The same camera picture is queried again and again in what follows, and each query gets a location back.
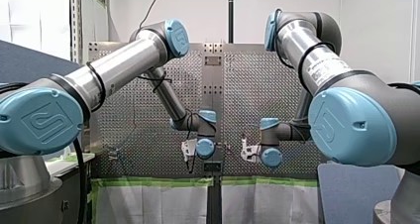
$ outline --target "white wall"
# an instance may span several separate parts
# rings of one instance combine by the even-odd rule
[[[152,1],[110,0],[110,39],[127,41]],[[235,0],[235,43],[262,44],[266,19],[277,7],[338,20],[340,0]],[[228,41],[228,0],[157,0],[146,24],[172,18],[183,22],[193,43]]]
[[[266,19],[276,8],[323,12],[340,21],[340,0],[235,0],[235,43],[263,44]]]
[[[110,0],[110,40],[126,42],[139,27],[153,0]],[[228,0],[157,0],[145,25],[178,19],[190,42],[227,39]]]
[[[342,58],[386,82],[410,81],[414,0],[341,2]]]
[[[109,1],[110,40],[126,42],[152,0]],[[335,18],[342,30],[342,57],[351,67],[370,70],[386,82],[420,79],[417,0],[235,0],[235,43],[262,44],[266,18],[277,7]],[[145,24],[165,19],[181,20],[193,43],[228,40],[227,0],[157,0]]]

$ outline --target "black cable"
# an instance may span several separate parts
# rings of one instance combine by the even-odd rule
[[[140,79],[148,80],[148,81],[159,81],[159,83],[154,87],[153,93],[156,93],[157,89],[163,84],[164,81],[168,81],[172,83],[171,78],[166,78],[166,70],[163,72],[163,76],[161,78],[148,78],[144,76],[138,76]]]
[[[83,152],[81,151],[81,145],[78,139],[74,140],[74,149],[76,151],[77,156],[77,163],[79,166],[80,172],[80,196],[79,196],[79,210],[78,210],[78,217],[77,217],[77,224],[83,224],[84,219],[84,211],[86,208],[86,169],[84,166],[83,161]]]
[[[86,63],[86,66],[88,66],[90,68],[90,71],[93,72],[93,74],[95,74],[95,77],[96,79],[98,79],[99,85],[101,86],[101,97],[99,100],[99,105],[96,106],[94,109],[92,109],[92,112],[96,112],[99,108],[102,107],[102,105],[104,105],[104,102],[105,102],[105,98],[106,98],[105,83],[104,83],[104,80],[102,80],[102,77],[99,75],[96,69],[92,66],[92,64],[90,64],[89,61]]]
[[[13,82],[0,85],[0,94],[22,88],[26,85],[28,85],[26,82]]]
[[[4,86],[0,86],[0,94],[4,93],[4,92],[11,91],[11,90],[19,89],[19,88],[24,87],[26,85],[28,85],[28,83],[19,82],[19,83],[9,83],[9,84],[6,84]],[[80,170],[80,197],[79,197],[79,202],[80,203],[79,203],[77,223],[82,224],[83,219],[84,219],[84,211],[85,211],[85,208],[86,208],[86,199],[87,199],[87,194],[86,194],[86,169],[85,169],[84,161],[83,161],[83,152],[81,151],[81,146],[80,146],[80,143],[77,139],[74,140],[74,149],[76,151],[77,162],[78,162],[78,166],[79,166],[79,170]]]
[[[188,133],[186,135],[186,141],[188,142],[189,136],[191,135],[193,113],[189,109],[185,109],[185,110],[189,113],[188,118],[186,120],[186,129],[188,130]],[[189,161],[188,160],[185,162],[186,169],[188,170],[188,173],[193,173],[194,172],[194,165],[195,165],[195,157],[196,156],[197,156],[197,151],[195,150],[194,151],[194,156],[192,157],[191,167],[189,166]]]
[[[188,141],[189,136],[191,135],[191,130],[192,130],[192,122],[193,122],[193,116],[198,116],[200,119],[202,119],[204,122],[206,122],[216,133],[217,129],[216,127],[209,121],[207,121],[204,117],[202,117],[200,114],[198,113],[193,113],[191,112],[191,110],[189,109],[185,109],[187,111],[187,113],[189,113],[188,117],[187,117],[187,121],[186,121],[186,129],[188,130],[188,133],[186,135],[186,140]],[[194,156],[192,157],[192,164],[191,167],[189,166],[189,161],[186,161],[186,168],[188,170],[188,173],[193,173],[194,172],[194,165],[195,165],[195,157],[197,156],[197,150],[194,151]]]
[[[145,19],[143,19],[143,21],[140,23],[139,28],[141,28],[141,27],[142,27],[142,24],[143,24],[143,23],[146,21],[146,19],[148,18],[149,14],[151,13],[152,8],[154,7],[154,5],[155,5],[155,3],[156,3],[156,2],[157,2],[157,0],[154,0],[154,1],[152,2],[151,6],[149,7],[148,13],[147,13],[147,14],[146,14],[146,16],[145,16]]]
[[[279,30],[277,28],[277,17],[278,17],[279,13],[281,13],[281,9],[276,9],[275,12],[274,12],[274,32],[275,32],[275,34],[274,34],[274,48],[275,48],[275,52],[277,53],[278,59],[280,59],[280,62],[284,66],[286,66],[288,68],[293,68],[293,66],[291,66],[286,61],[284,61],[283,57],[281,57],[280,52],[277,49],[277,35],[279,33]]]
[[[306,142],[310,139],[305,139],[305,136],[303,136],[303,134],[299,131],[298,128],[305,128],[305,127],[301,127],[301,126],[296,126],[294,124],[292,124],[291,122],[286,123],[290,128],[290,134],[292,134],[292,131],[294,130],[295,132],[297,132],[297,134],[299,134],[300,138],[302,139],[302,142],[300,144],[305,145]]]

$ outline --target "metal stand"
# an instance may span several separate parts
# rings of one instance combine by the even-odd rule
[[[420,176],[406,171],[390,201],[380,202],[373,213],[375,224],[420,223]]]
[[[0,159],[0,220],[2,223],[61,223],[62,185],[50,179],[40,156]]]

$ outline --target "black joint ring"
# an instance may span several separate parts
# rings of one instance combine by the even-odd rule
[[[98,106],[96,106],[95,108],[92,109],[92,112],[96,112],[99,108],[102,107],[102,105],[104,105],[104,102],[105,102],[105,98],[106,98],[105,83],[104,83],[104,80],[102,80],[102,77],[99,75],[99,73],[96,71],[96,69],[92,66],[92,64],[90,64],[89,61],[86,63],[86,66],[88,66],[90,71],[93,74],[95,74],[95,77],[99,81],[99,85],[101,86],[101,97],[100,97],[100,100],[99,100],[99,104],[98,104]]]
[[[316,91],[316,94],[324,91],[325,89],[331,87],[331,85],[333,85],[334,83],[345,79],[347,77],[351,77],[353,75],[362,75],[362,74],[367,74],[367,75],[372,75],[372,76],[376,76],[374,75],[372,72],[366,71],[366,70],[351,70],[345,73],[341,73],[333,78],[331,78],[330,80],[328,80],[326,83],[324,83],[324,85],[322,85],[321,87],[318,88],[318,90]]]
[[[394,87],[394,88],[408,89],[408,90],[413,91],[413,92],[417,93],[418,95],[420,95],[420,88],[417,85],[414,85],[414,84],[409,84],[409,83],[389,83],[388,86],[389,87]]]
[[[306,52],[303,54],[303,56],[300,58],[299,64],[297,65],[297,75],[299,77],[300,84],[302,84],[302,87],[309,92],[308,87],[305,84],[305,81],[303,80],[303,74],[302,74],[302,68],[303,63],[305,62],[306,58],[311,54],[315,49],[321,48],[322,46],[327,46],[333,53],[336,52],[336,48],[332,43],[329,42],[320,42],[315,44],[314,46],[308,48]]]
[[[90,110],[87,104],[84,102],[83,98],[80,96],[80,94],[70,85],[67,81],[62,79],[61,77],[52,75],[50,77],[50,80],[61,86],[64,91],[66,91],[68,94],[70,94],[80,105],[81,111],[83,112],[83,121],[87,122],[90,119]]]

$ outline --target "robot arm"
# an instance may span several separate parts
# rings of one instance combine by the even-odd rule
[[[310,134],[326,157],[363,167],[420,161],[418,88],[351,69],[337,56],[341,36],[331,17],[276,11],[267,21],[265,47],[296,70],[314,97]]]
[[[125,47],[66,76],[54,74],[1,94],[0,149],[15,155],[45,155],[63,149],[106,97],[142,73],[157,74],[161,66],[185,56],[188,49],[182,24],[165,21],[138,30],[136,39]],[[171,87],[159,87],[159,91],[166,99],[165,107],[176,108],[173,113],[168,109],[172,118],[182,116],[179,111],[185,110],[174,93],[163,93],[173,92]]]

